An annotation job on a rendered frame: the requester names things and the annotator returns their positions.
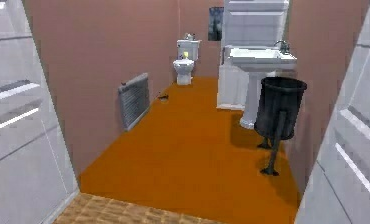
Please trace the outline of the dark framed wall picture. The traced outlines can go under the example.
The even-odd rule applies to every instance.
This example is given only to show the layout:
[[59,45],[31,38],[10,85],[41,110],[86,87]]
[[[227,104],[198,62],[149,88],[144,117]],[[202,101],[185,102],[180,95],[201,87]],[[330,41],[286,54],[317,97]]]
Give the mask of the dark framed wall picture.
[[208,40],[220,41],[222,39],[223,7],[209,8]]

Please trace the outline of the black bin on legs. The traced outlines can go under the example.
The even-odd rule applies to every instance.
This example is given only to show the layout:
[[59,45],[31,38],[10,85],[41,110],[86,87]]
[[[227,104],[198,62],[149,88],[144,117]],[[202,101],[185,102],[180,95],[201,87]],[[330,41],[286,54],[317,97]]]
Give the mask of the black bin on legs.
[[287,77],[261,80],[261,94],[254,130],[263,137],[258,148],[270,149],[271,155],[262,174],[278,176],[274,165],[282,140],[294,137],[294,128],[307,84]]

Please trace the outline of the grey sink faucet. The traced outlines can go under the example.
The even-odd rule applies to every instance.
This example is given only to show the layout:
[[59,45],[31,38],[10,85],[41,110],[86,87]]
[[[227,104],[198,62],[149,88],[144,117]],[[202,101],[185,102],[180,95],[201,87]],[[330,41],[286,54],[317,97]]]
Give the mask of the grey sink faucet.
[[280,48],[279,48],[279,51],[284,54],[284,55],[288,55],[290,53],[290,45],[287,41],[285,40],[279,40],[277,42],[274,43],[274,45],[277,45],[277,44],[280,44]]

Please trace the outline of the white room door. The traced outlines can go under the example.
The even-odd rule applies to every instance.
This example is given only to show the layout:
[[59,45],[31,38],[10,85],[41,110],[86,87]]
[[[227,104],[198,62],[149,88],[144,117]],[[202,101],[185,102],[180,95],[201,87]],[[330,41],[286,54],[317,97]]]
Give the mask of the white room door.
[[0,0],[0,224],[52,224],[78,193],[24,0]]
[[370,224],[370,4],[294,224]]

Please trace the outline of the white toilet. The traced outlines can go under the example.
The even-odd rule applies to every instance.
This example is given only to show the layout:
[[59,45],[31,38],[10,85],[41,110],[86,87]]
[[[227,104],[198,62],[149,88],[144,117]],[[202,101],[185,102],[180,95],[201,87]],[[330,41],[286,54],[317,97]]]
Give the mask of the white toilet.
[[200,40],[178,40],[177,59],[173,61],[178,85],[190,85],[195,62],[198,60]]

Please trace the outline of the grey wall radiator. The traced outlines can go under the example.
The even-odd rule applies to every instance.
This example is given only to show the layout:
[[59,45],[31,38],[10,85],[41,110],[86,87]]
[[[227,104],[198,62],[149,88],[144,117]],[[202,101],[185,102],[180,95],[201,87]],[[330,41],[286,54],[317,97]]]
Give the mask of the grey wall radiator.
[[121,117],[125,131],[130,131],[150,107],[148,74],[142,73],[118,88]]

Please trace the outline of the white pedestal sink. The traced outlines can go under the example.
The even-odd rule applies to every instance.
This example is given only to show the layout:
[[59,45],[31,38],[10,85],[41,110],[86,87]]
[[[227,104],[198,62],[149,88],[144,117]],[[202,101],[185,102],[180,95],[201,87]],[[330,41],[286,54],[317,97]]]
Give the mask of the white pedestal sink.
[[275,77],[276,71],[293,71],[297,58],[289,53],[283,54],[277,48],[231,47],[227,59],[231,65],[248,75],[245,108],[240,125],[253,129],[259,106],[261,80]]

